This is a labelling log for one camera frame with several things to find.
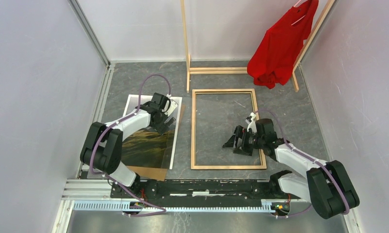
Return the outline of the landscape photo print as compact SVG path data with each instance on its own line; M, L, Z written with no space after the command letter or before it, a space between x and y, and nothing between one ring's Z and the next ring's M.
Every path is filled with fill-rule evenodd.
M95 173L112 175L127 167L140 176L164 180L173 166L181 103L181 97L159 93L129 95L122 117L92 123L80 160Z

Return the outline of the wooden picture frame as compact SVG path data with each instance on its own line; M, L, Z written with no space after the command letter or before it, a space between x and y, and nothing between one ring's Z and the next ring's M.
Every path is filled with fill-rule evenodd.
M190 168L192 170L264 170L267 169L267 163L263 150L259 151L260 165L196 165L196 97L200 94L249 94L251 96L252 107L254 111L258 110L256 93L253 88L249 89L193 89L191 105L191 149L190 149Z

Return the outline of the clear acrylic sheet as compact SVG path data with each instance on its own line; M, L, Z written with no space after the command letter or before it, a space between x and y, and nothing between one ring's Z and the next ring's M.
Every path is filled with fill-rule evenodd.
M222 148L236 126L247 127L254 112L249 94L200 94L196 106L196 165L260 165L259 150L247 156Z

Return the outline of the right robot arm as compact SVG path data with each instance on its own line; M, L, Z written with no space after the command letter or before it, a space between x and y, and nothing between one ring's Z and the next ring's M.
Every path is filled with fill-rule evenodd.
M344 167L337 160L315 158L280 138L269 118L247 119L248 126L236 126L222 146L235 154L251 156L255 150L289 167L270 176L269 193L275 198L295 195L311 204L323 219L348 214L360 205L360 198Z

